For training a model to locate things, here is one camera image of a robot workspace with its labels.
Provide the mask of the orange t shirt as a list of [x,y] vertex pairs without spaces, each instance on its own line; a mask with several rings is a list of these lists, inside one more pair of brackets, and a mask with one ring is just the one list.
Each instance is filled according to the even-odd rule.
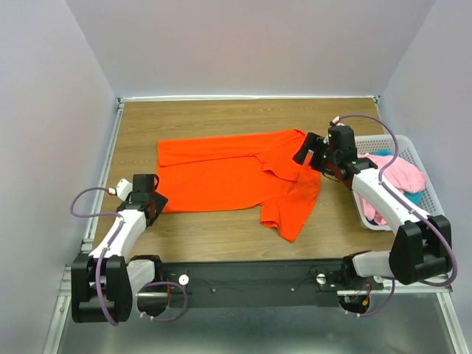
[[260,207],[260,222],[296,240],[311,214],[321,176],[293,157],[305,132],[161,140],[158,192],[166,213],[217,212]]

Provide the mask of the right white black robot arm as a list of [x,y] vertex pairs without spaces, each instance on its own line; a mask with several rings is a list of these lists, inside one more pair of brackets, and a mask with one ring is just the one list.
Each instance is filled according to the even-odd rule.
[[450,285],[458,274],[451,247],[451,224],[443,215],[433,216],[408,200],[368,157],[359,157],[355,136],[348,125],[331,125],[326,137],[308,133],[293,160],[342,182],[367,201],[395,234],[389,251],[366,251],[347,257],[339,271],[341,284],[357,288],[367,277],[394,279],[404,285],[448,275],[440,286]]

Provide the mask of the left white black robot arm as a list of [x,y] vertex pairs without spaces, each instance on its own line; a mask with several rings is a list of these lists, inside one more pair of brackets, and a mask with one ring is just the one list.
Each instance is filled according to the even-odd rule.
[[71,266],[72,319],[76,323],[108,322],[116,326],[128,320],[140,288],[158,290],[164,280],[157,256],[129,254],[139,236],[154,224],[168,200],[157,189],[156,174],[135,174],[121,179],[115,188],[102,191],[121,203],[111,212],[114,223],[89,254],[79,254]]

